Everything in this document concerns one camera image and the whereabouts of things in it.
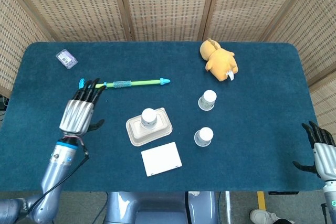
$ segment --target yellow plush toy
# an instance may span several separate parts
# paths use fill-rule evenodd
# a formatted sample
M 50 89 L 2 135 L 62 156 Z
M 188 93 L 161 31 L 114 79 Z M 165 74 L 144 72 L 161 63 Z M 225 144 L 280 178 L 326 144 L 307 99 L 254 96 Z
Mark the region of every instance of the yellow plush toy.
M 238 72 L 238 66 L 234 58 L 234 53 L 221 48 L 218 42 L 208 39 L 201 45 L 200 52 L 202 58 L 207 61 L 206 71 L 209 71 L 219 80 L 224 81 L 229 76 L 234 79 L 234 74 Z

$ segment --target toy pen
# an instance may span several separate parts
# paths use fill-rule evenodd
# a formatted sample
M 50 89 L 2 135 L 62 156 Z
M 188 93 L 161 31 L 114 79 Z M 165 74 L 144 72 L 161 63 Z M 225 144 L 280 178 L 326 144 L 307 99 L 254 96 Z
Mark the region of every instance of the toy pen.
M 114 81 L 112 83 L 104 82 L 102 84 L 96 84 L 96 89 L 100 88 L 101 86 L 105 85 L 106 88 L 125 88 L 125 87 L 131 87 L 131 86 L 141 86 L 141 85 L 165 85 L 167 83 L 170 83 L 169 79 L 160 78 L 159 80 L 149 80 L 149 81 Z M 85 85 L 85 79 L 82 78 L 79 81 L 78 88 L 83 88 Z

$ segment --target plastic food container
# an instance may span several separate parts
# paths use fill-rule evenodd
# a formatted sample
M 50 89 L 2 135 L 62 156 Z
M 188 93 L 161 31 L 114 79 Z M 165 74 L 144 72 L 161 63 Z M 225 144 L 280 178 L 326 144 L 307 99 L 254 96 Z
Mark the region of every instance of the plastic food container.
M 134 146 L 144 145 L 172 133 L 173 126 L 165 109 L 159 108 L 154 112 L 156 113 L 156 123 L 150 127 L 144 125 L 142 115 L 127 120 L 127 133 Z

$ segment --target white paper cup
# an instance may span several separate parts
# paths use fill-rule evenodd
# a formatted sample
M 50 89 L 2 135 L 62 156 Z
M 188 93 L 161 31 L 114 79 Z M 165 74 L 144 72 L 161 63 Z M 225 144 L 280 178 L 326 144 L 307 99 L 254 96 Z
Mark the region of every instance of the white paper cup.
M 214 132 L 209 127 L 203 127 L 199 131 L 196 131 L 194 140 L 200 147 L 206 147 L 210 145 Z
M 209 111 L 215 106 L 215 101 L 217 99 L 216 92 L 213 90 L 207 90 L 198 100 L 198 106 L 201 110 Z
M 147 129 L 155 127 L 157 122 L 156 111 L 150 108 L 144 109 L 141 114 L 141 124 Z

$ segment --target shoe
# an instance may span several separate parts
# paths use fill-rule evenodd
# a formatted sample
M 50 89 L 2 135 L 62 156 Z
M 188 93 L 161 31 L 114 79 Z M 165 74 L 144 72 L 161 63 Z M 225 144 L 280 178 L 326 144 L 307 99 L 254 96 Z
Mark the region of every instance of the shoe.
M 264 210 L 252 210 L 250 212 L 250 219 L 254 224 L 273 224 L 280 218 L 275 213 L 270 213 Z

